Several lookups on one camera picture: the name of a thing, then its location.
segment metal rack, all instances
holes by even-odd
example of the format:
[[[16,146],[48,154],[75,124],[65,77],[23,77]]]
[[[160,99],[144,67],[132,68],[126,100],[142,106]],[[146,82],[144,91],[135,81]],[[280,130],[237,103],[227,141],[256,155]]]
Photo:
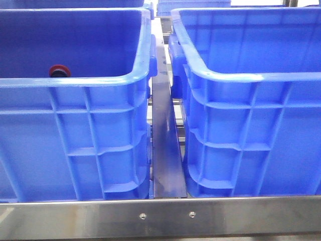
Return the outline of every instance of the metal rack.
[[[154,199],[3,203],[0,239],[321,240],[321,196],[187,198],[160,18],[152,29]]]

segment metal shelf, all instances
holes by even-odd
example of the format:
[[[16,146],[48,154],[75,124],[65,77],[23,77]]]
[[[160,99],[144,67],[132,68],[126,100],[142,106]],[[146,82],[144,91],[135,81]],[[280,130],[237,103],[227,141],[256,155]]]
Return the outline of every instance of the metal shelf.
[[[321,234],[311,234],[321,233],[321,196],[185,198],[160,18],[152,29],[158,58],[158,76],[152,80],[155,199],[2,203],[0,239],[321,240]]]

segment crate handle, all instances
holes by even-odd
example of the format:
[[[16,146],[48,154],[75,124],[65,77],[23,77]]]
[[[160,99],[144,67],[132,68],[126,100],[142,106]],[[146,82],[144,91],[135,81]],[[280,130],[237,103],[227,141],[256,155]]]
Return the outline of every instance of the crate handle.
[[[156,56],[156,37],[151,35],[150,52],[149,52],[149,73],[147,76],[147,98],[150,98],[149,79],[157,75],[157,56]]]
[[[172,98],[181,99],[183,97],[182,79],[187,78],[184,70],[184,65],[187,62],[183,48],[175,34],[171,34],[169,37],[169,52],[173,66]]]

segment metal strip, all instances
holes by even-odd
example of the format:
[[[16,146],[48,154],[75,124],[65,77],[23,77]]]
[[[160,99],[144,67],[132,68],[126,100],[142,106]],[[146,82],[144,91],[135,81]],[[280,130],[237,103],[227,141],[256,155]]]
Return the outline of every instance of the metal strip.
[[[0,239],[321,232],[321,196],[0,204]]]
[[[160,18],[152,21],[152,31],[156,36],[158,68],[158,75],[152,78],[154,197],[186,197]]]

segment stainless steel frame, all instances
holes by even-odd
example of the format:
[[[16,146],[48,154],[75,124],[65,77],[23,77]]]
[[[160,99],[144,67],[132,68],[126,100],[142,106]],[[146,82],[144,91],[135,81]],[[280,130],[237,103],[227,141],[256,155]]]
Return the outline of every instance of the stainless steel frame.
[[[320,196],[1,204],[0,239],[321,232],[320,204]]]
[[[180,198],[186,197],[186,187],[160,29],[160,19],[156,18],[153,30],[157,41],[158,76],[152,81],[152,178],[156,199],[2,203],[0,239],[129,240],[130,237],[131,240],[158,238],[187,241],[182,237],[215,237],[195,239],[321,240],[321,234],[311,235],[321,233],[321,196]],[[275,236],[275,233],[286,236]]]

